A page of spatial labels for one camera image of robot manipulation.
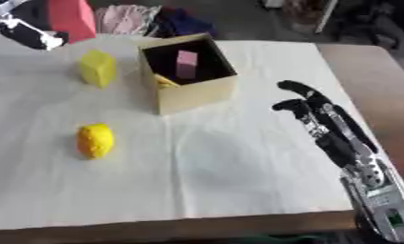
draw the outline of pink cube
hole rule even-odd
[[[197,53],[192,51],[179,51],[177,56],[176,76],[181,79],[194,79],[196,77]]]
[[[69,43],[95,37],[95,21],[86,0],[49,0],[50,26],[69,33]]]

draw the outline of yellow sphere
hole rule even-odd
[[[77,132],[76,145],[79,152],[87,158],[100,158],[114,146],[114,136],[105,124],[87,125]]]

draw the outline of robotic hand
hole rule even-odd
[[[46,51],[63,46],[68,42],[66,33],[58,32],[54,36],[49,35],[11,13],[19,6],[28,4],[27,0],[1,1],[0,33],[2,35],[29,48]]]
[[[341,182],[356,210],[356,224],[369,243],[404,242],[404,188],[378,149],[339,105],[321,92],[294,81],[278,83],[304,99],[273,105],[293,112],[316,145],[342,169]]]

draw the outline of white paper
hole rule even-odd
[[[367,129],[315,45],[218,42],[239,74],[230,101],[153,114],[127,36],[51,51],[0,37],[0,229],[139,220],[344,211],[340,170],[290,112],[276,83],[318,88]],[[104,90],[82,83],[76,60],[90,49],[116,57]],[[116,146],[83,160],[74,133],[106,123]]]

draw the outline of open box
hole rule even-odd
[[[195,79],[176,76],[179,51],[197,52]],[[151,41],[139,45],[143,82],[155,99],[159,114],[170,114],[200,107],[231,97],[236,72],[208,34],[195,34]],[[160,89],[155,79],[158,73],[177,88]]]

